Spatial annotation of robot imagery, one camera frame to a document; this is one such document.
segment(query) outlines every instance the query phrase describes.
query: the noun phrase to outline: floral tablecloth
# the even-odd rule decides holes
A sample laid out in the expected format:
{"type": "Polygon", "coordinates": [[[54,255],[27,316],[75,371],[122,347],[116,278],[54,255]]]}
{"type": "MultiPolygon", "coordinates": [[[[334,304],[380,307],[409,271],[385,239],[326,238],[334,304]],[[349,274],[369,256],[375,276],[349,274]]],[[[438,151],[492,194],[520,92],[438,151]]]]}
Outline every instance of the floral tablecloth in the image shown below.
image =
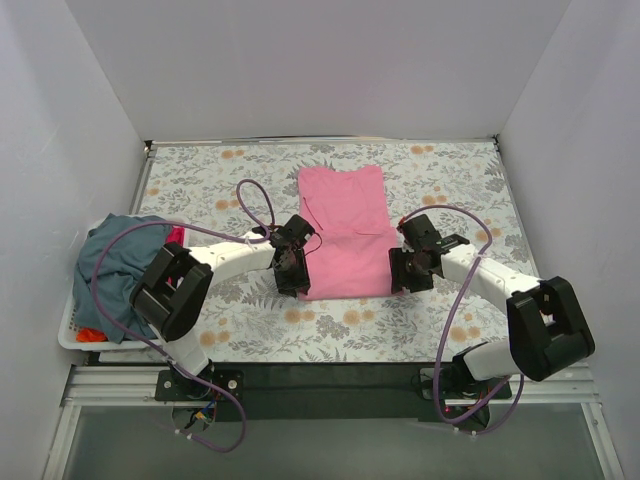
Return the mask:
{"type": "MultiPolygon", "coordinates": [[[[179,215],[222,232],[254,225],[242,212],[235,185],[253,178],[268,190],[276,218],[298,212],[297,175],[322,165],[338,171],[379,165],[393,224],[420,205],[455,204],[485,220],[494,235],[489,255],[533,274],[512,199],[493,143],[250,144],[160,147],[141,214],[179,215]]],[[[263,218],[267,208],[251,186],[243,198],[263,218]]],[[[462,215],[430,212],[443,234],[477,245],[486,236],[462,215]]],[[[192,244],[215,239],[192,234],[192,244]]],[[[272,271],[235,277],[209,292],[197,329],[214,361],[406,362],[434,360],[458,285],[436,279],[432,291],[393,298],[301,302],[279,295],[272,271]]],[[[470,295],[451,330],[446,359],[467,346],[507,335],[506,320],[470,295]]]]}

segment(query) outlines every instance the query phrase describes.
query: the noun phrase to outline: white backdrop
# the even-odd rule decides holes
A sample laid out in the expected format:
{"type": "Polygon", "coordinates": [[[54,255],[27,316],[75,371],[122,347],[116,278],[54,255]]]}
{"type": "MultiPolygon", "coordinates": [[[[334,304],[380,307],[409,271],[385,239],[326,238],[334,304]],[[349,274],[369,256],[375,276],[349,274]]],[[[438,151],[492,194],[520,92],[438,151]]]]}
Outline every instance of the white backdrop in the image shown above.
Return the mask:
{"type": "Polygon", "coordinates": [[[64,0],[1,0],[0,44],[0,469],[35,479],[71,364],[73,265],[87,226],[126,212],[143,145],[64,0]]]}
{"type": "Polygon", "coordinates": [[[500,132],[569,0],[67,0],[144,139],[500,132]]]}
{"type": "Polygon", "coordinates": [[[573,0],[502,134],[543,275],[569,279],[627,478],[640,478],[640,4],[573,0]]]}

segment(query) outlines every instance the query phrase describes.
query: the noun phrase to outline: red cloth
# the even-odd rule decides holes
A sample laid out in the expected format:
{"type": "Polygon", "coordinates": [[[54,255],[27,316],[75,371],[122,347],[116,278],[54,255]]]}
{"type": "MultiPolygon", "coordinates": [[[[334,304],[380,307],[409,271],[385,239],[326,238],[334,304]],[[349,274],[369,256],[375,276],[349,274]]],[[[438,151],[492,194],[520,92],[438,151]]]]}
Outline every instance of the red cloth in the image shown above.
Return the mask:
{"type": "Polygon", "coordinates": [[[184,247],[184,228],[173,227],[171,233],[167,237],[167,243],[176,242],[178,245],[184,247]]]}

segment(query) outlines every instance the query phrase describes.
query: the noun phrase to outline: blue cloth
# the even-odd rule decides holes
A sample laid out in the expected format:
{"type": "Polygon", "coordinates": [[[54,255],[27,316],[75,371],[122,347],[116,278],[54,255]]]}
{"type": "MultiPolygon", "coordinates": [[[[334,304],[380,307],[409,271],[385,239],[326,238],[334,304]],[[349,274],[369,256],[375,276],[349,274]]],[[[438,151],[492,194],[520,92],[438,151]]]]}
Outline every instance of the blue cloth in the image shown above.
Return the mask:
{"type": "MultiPolygon", "coordinates": [[[[91,275],[104,247],[120,232],[140,223],[163,220],[160,217],[126,217],[109,214],[85,241],[73,277],[74,322],[104,332],[109,341],[120,343],[124,332],[115,327],[96,308],[91,296],[91,275]]],[[[154,225],[121,238],[109,250],[98,276],[98,295],[107,311],[119,322],[147,338],[155,338],[149,325],[129,305],[129,296],[146,268],[164,245],[171,227],[154,225]]]]}

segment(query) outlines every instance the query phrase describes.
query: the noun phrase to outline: white laundry basket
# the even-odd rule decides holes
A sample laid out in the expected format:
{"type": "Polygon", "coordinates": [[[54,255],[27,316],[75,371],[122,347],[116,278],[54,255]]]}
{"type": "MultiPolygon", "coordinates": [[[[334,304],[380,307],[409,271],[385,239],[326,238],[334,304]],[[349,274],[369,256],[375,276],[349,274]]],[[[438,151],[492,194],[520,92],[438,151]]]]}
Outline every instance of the white laundry basket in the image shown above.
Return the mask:
{"type": "MultiPolygon", "coordinates": [[[[165,216],[163,217],[165,220],[170,222],[181,222],[188,223],[187,220],[180,217],[175,216],[165,216]]],[[[92,230],[99,226],[104,220],[100,220],[99,222],[94,223],[89,230],[92,230]]],[[[189,246],[189,233],[190,230],[185,229],[184,232],[184,247],[189,246]]],[[[103,352],[109,350],[140,350],[142,348],[147,348],[142,342],[137,340],[123,340],[121,343],[114,342],[78,342],[76,340],[76,335],[78,331],[82,327],[76,325],[73,321],[73,317],[75,315],[75,305],[73,301],[73,293],[69,292],[69,297],[67,298],[67,304],[64,308],[64,313],[62,314],[62,322],[60,323],[60,329],[58,330],[58,343],[68,350],[83,350],[85,352],[103,352]]],[[[153,340],[153,343],[159,344],[158,340],[153,340]]]]}

